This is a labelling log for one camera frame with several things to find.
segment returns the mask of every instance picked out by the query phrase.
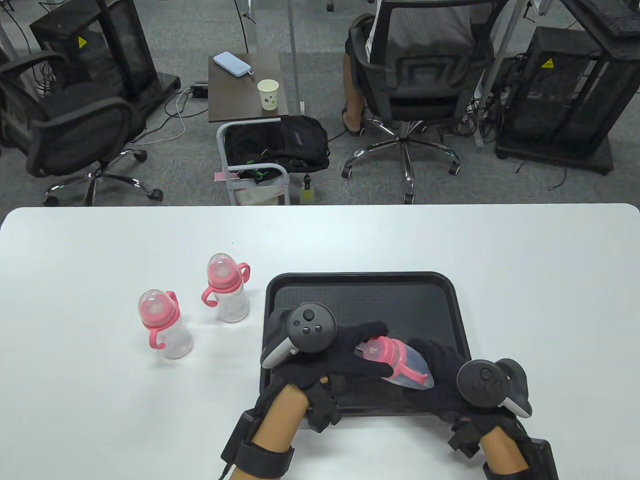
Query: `black glove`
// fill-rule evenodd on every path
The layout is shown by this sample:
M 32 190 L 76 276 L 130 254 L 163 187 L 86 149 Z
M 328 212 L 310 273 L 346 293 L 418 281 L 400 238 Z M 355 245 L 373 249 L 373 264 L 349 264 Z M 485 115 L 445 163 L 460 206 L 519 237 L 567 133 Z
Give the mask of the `black glove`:
M 425 359 L 435 382 L 435 386 L 427 390 L 403 390 L 404 397 L 413 405 L 434 413 L 454 427 L 464 420 L 470 420 L 481 435 L 486 435 L 497 426 L 506 425 L 513 430 L 510 428 L 512 425 L 519 425 L 515 415 L 506 408 L 479 408 L 462 398 L 456 378 L 466 360 L 453 347 L 416 339 L 409 340 L 408 345 Z
M 373 337 L 389 333 L 382 322 L 364 323 L 358 326 L 338 327 L 335 340 L 329 347 L 318 353 L 294 355 L 290 360 L 273 369 L 287 383 L 298 388 L 311 387 L 330 373 L 360 377 L 389 377 L 393 368 L 389 364 L 364 360 L 354 354 L 355 348 Z

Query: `computer case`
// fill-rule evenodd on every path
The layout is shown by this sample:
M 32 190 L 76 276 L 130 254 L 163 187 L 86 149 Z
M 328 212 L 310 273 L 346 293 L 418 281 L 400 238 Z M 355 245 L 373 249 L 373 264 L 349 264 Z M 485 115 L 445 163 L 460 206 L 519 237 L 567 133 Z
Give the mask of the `computer case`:
M 581 30 L 537 27 L 509 91 L 495 153 L 613 169 L 607 134 L 640 86 L 640 63 L 612 59 Z
M 68 0 L 31 31 L 43 50 L 70 60 L 65 78 L 105 84 L 145 116 L 180 88 L 178 77 L 156 72 L 133 0 Z

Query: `person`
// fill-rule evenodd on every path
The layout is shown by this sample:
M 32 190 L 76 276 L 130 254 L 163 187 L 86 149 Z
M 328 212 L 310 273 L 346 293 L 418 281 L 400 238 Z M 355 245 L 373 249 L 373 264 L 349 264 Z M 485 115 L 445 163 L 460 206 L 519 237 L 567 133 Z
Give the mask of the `person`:
M 336 339 L 326 350 L 315 354 L 298 353 L 275 367 L 272 373 L 284 379 L 287 386 L 271 404 L 252 439 L 253 444 L 268 452 L 289 451 L 300 421 L 309 407 L 306 389 L 318 381 L 323 382 L 330 374 L 339 374 L 347 378 L 391 376 L 393 368 L 390 365 L 370 362 L 354 354 L 359 343 L 387 334 L 388 328 L 381 322 L 339 327 Z M 494 478 L 532 478 L 531 470 L 513 440 L 514 436 L 526 435 L 524 431 L 514 435 L 512 427 L 518 422 L 514 421 L 513 414 L 505 408 L 474 407 L 458 393 L 456 377 L 465 363 L 458 352 L 435 342 L 410 340 L 408 344 L 424 357 L 435 386 L 427 390 L 407 388 L 403 392 L 405 398 L 421 410 L 439 416 L 453 425 L 453 428 L 470 422 L 479 432 L 479 444 L 486 457 L 486 466 Z M 239 468 L 235 469 L 231 476 L 231 480 L 254 478 Z
M 368 37 L 365 51 L 367 60 L 371 58 L 371 47 L 381 0 L 377 0 L 376 15 L 361 15 L 351 27 L 362 28 Z M 439 8 L 396 8 L 389 22 L 385 64 L 393 72 L 396 59 L 412 54 L 460 53 L 468 54 L 474 46 L 472 22 L 483 24 L 491 14 L 490 3 Z M 345 43 L 342 63 L 344 96 L 346 105 L 342 110 L 342 121 L 347 132 L 359 135 L 364 128 L 363 113 L 365 98 L 360 91 L 353 69 L 353 43 L 351 35 Z

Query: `power bank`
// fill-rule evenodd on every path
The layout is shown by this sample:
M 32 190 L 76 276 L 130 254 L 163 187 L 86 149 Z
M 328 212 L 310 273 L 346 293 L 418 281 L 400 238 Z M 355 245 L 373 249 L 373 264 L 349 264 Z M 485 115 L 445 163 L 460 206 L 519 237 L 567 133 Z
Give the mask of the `power bank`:
M 213 58 L 213 61 L 236 77 L 253 73 L 251 66 L 248 63 L 243 62 L 237 56 L 230 54 L 229 52 L 222 52 L 221 54 L 216 55 Z

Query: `black tray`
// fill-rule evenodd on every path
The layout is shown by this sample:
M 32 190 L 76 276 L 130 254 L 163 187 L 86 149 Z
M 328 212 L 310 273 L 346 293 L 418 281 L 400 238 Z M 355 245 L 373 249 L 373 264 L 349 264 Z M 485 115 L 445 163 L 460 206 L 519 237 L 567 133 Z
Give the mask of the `black tray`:
M 264 333 L 275 308 L 294 308 L 318 301 L 335 315 L 338 325 L 380 320 L 389 337 L 407 341 L 431 339 L 454 346 L 466 359 L 469 347 L 456 291 L 449 279 L 435 272 L 404 273 L 284 273 L 267 286 Z M 269 385 L 270 371 L 262 369 L 260 391 Z M 402 396 L 402 388 L 381 378 L 349 382 L 336 398 L 346 415 L 419 413 Z

